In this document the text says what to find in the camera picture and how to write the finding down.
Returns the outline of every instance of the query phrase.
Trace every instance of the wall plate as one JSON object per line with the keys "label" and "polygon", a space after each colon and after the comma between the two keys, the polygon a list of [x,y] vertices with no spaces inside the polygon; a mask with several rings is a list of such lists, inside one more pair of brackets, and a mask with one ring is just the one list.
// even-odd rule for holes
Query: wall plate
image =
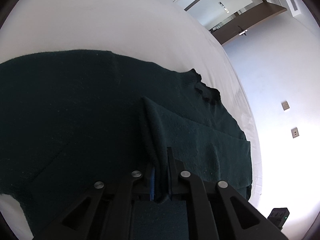
{"label": "wall plate", "polygon": [[284,101],[281,103],[283,110],[288,110],[290,108],[289,104],[287,101]]}
{"label": "wall plate", "polygon": [[292,137],[293,137],[293,138],[298,137],[298,136],[299,136],[298,128],[293,128],[293,129],[291,130],[291,133],[292,133]]}

